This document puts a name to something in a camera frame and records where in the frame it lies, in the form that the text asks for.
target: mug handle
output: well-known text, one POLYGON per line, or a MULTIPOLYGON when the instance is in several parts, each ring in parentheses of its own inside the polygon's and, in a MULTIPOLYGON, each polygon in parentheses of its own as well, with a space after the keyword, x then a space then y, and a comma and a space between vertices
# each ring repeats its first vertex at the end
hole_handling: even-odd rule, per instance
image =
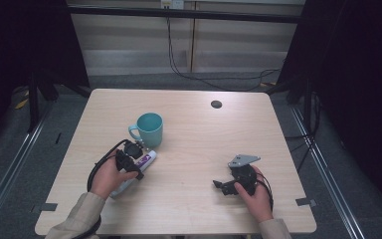
POLYGON ((137 129, 138 130, 138 127, 136 124, 134 125, 131 125, 128 127, 128 131, 129 131, 129 135, 131 135, 131 137, 133 137, 135 140, 142 140, 140 136, 137 136, 135 135, 132 131, 137 129))

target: table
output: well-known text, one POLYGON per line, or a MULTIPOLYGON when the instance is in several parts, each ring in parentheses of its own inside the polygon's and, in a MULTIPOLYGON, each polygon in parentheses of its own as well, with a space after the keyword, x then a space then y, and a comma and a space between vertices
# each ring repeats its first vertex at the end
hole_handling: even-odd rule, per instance
POLYGON ((233 179, 227 166, 236 154, 260 156, 253 163, 269 180, 274 216, 291 233, 310 233, 316 223, 305 198, 281 127, 268 95, 197 91, 94 90, 84 110, 36 232, 64 221, 97 162, 119 141, 131 139, 127 127, 147 112, 163 116, 157 157, 116 199, 108 199, 97 234, 191 235, 259 233, 239 196, 224 196, 212 180, 233 179), (215 109, 213 101, 222 103, 215 109))

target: person's left hand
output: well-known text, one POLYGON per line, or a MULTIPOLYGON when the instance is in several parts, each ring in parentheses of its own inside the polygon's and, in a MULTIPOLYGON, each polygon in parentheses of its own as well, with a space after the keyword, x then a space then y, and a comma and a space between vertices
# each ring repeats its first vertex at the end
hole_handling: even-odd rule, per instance
POLYGON ((123 182, 132 179, 138 175, 138 172, 119 172, 116 168, 114 156, 117 149, 110 155, 109 159, 100 167, 93 179, 90 192, 100 196, 104 200, 110 196, 110 193, 116 190, 123 182))

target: wire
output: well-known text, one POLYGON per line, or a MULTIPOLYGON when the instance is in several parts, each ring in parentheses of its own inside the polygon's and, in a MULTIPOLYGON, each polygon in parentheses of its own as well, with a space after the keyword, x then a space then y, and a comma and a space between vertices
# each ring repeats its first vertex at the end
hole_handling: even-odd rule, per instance
POLYGON ((271 210, 273 210, 273 206, 274 206, 274 200, 273 200, 273 193, 272 193, 272 188, 269 184, 269 181, 265 178, 264 175, 262 175, 261 173, 257 173, 257 175, 261 176, 266 183, 264 183, 263 181, 260 181, 257 179, 257 183, 259 183, 263 188, 266 189, 266 191, 268 192, 268 195, 269 195, 269 203, 271 205, 271 210))
POLYGON ((293 152, 297 149, 299 149, 300 147, 304 146, 305 145, 305 142, 303 142, 302 144, 300 144, 299 146, 297 146, 296 148, 292 149, 290 152, 293 152))
POLYGON ((170 68, 172 69, 172 71, 184 78, 184 79, 188 79, 188 80, 192 80, 192 81, 199 81, 199 82, 202 82, 206 85, 209 85, 211 87, 214 87, 216 89, 219 89, 219 90, 223 90, 223 91, 227 91, 227 92, 249 92, 249 91, 252 91, 256 88, 258 88, 260 86, 260 83, 263 81, 263 77, 266 77, 268 75, 271 75, 275 72, 279 72, 281 69, 268 69, 268 70, 264 70, 262 71, 257 77, 248 77, 248 78, 230 78, 230 77, 226 77, 226 78, 197 78, 197 77, 191 77, 191 76, 185 76, 183 75, 177 68, 176 66, 176 63, 175 63, 175 59, 173 57, 173 47, 172 47, 172 38, 171 38, 171 30, 170 30, 170 18, 166 18, 166 23, 167 23, 167 31, 168 31, 168 45, 169 45, 169 64, 170 64, 170 68), (212 83, 209 83, 207 81, 213 81, 213 80, 259 80, 258 83, 254 86, 254 87, 251 87, 249 89, 245 89, 245 90, 232 90, 232 89, 227 89, 227 88, 223 88, 223 87, 219 87, 219 86, 216 86, 212 83))
POLYGON ((308 136, 305 136, 306 140, 308 142, 308 149, 306 150, 306 152, 302 158, 302 161, 299 163, 299 166, 297 167, 296 171, 298 173, 299 173, 300 169, 302 168, 302 165, 304 164, 305 159, 308 156, 309 151, 312 149, 312 145, 314 144, 315 136, 316 136, 316 133, 318 131, 318 127, 319 127, 319 123, 320 123, 321 104, 319 102, 317 93, 313 92, 313 94, 314 94, 315 125, 314 125, 314 129, 312 131, 310 131, 310 133, 308 133, 308 136))
POLYGON ((99 160, 96 164, 95 164, 95 167, 92 169, 92 172, 90 173, 89 175, 89 180, 87 182, 87 191, 90 191, 92 189, 92 184, 93 184, 93 179, 95 179, 95 175, 96 173, 98 172, 98 170, 100 169, 100 167, 108 160, 110 159, 109 155, 111 152, 113 152, 114 150, 116 150, 121 144, 125 143, 125 142, 128 142, 129 140, 128 139, 124 139, 122 140, 121 142, 117 143, 113 148, 110 149, 110 151, 108 151, 104 157, 101 158, 101 160, 99 160))

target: person's right hand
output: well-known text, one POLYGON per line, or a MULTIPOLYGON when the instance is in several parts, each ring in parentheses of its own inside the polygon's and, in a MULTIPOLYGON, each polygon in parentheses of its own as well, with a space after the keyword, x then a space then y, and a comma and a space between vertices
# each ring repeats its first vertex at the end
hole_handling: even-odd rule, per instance
MULTIPOLYGON (((253 166, 253 169, 257 173, 257 180, 264 182, 260 170, 255 166, 253 166)), ((256 191, 252 196, 248 194, 248 192, 239 182, 235 182, 234 186, 247 204, 247 208, 250 213, 259 223, 273 219, 273 213, 269 203, 269 194, 263 186, 257 183, 256 191)))
POLYGON ((119 172, 116 168, 117 149, 114 150, 109 156, 108 160, 98 169, 93 179, 92 189, 90 192, 102 199, 107 200, 110 193, 117 189, 123 182, 132 179, 138 175, 138 172, 119 172))

